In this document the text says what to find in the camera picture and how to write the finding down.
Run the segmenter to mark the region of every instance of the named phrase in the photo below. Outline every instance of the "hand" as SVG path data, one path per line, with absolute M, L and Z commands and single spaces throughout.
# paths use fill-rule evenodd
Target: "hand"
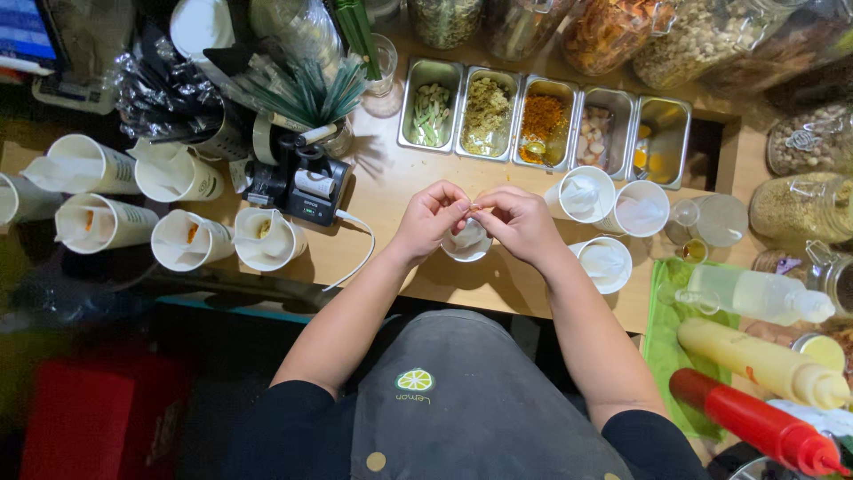
M 438 248 L 447 230 L 455 235 L 465 228 L 470 207 L 461 188 L 440 180 L 412 196 L 388 248 L 398 252 L 407 265 L 420 265 Z
M 474 217 L 509 253 L 540 272 L 549 261 L 568 251 L 548 205 L 539 195 L 504 185 L 481 193 L 474 203 L 482 208 Z

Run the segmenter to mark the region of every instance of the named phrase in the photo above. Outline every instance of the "yellow squeeze bottle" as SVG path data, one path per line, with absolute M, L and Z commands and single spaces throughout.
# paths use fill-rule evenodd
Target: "yellow squeeze bottle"
M 771 342 L 705 319 L 687 319 L 678 342 L 780 397 L 830 410 L 843 406 L 850 387 L 841 372 Z

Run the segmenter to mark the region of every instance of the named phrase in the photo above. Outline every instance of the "receipt printer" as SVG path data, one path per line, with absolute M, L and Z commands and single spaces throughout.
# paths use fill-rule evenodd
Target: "receipt printer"
M 349 164 L 324 155 L 321 146 L 308 145 L 290 156 L 293 180 L 288 187 L 287 211 L 322 226 L 334 223 L 334 212 L 350 182 Z

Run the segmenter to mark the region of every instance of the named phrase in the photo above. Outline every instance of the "apron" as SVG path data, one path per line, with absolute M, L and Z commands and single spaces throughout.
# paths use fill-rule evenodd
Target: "apron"
M 633 479 L 513 338 L 467 310 L 413 319 L 358 385 L 350 474 Z

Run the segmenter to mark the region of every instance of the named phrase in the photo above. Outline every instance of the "squeeze bottle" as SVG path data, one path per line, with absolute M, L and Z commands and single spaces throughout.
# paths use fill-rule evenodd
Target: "squeeze bottle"
M 698 265 L 687 291 L 714 292 L 721 310 L 779 325 L 798 320 L 819 324 L 835 314 L 827 294 L 807 290 L 803 282 L 775 273 Z
M 812 477 L 834 471 L 850 475 L 832 440 L 803 420 L 740 390 L 682 368 L 670 377 L 670 392 L 785 468 Z
M 782 398 L 830 410 L 848 401 L 850 387 L 841 375 L 810 356 L 705 319 L 687 319 L 678 342 Z

